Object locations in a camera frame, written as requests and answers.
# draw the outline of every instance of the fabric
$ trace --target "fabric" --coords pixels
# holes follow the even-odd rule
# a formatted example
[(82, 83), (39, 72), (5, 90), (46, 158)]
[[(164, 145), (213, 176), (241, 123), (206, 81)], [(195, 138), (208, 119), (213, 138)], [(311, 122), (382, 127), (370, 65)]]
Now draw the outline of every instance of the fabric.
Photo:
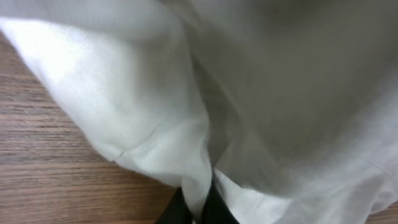
[(397, 198), (395, 0), (3, 0), (0, 28), (110, 161), (215, 178), (241, 223), (362, 224)]

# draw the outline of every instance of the wooden surface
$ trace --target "wooden surface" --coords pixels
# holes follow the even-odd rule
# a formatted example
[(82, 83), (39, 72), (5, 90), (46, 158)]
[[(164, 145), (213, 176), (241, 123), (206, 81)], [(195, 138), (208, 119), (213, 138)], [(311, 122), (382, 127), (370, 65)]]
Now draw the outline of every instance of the wooden surface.
[(95, 153), (0, 35), (0, 224), (151, 224), (173, 191)]

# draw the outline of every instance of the wood grain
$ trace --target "wood grain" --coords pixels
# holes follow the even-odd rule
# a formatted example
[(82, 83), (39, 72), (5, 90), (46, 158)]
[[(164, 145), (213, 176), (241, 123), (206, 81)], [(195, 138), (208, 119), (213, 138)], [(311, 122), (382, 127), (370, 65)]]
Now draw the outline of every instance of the wood grain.
[(151, 224), (173, 191), (95, 153), (0, 35), (0, 223)]

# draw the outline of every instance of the wrinkled fabric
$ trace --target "wrinkled fabric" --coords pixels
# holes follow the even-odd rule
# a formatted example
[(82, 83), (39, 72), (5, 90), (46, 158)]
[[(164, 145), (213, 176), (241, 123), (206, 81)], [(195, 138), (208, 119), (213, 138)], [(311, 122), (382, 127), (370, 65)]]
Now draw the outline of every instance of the wrinkled fabric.
[(362, 224), (397, 200), (395, 0), (3, 1), (0, 28), (105, 158), (216, 182), (241, 223)]

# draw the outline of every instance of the tabletop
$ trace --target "tabletop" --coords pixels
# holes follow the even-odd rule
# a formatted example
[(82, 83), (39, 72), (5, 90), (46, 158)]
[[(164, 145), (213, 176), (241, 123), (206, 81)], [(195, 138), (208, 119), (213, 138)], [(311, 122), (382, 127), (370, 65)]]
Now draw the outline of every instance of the tabletop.
[(0, 34), (0, 223), (151, 224), (173, 192), (98, 155)]

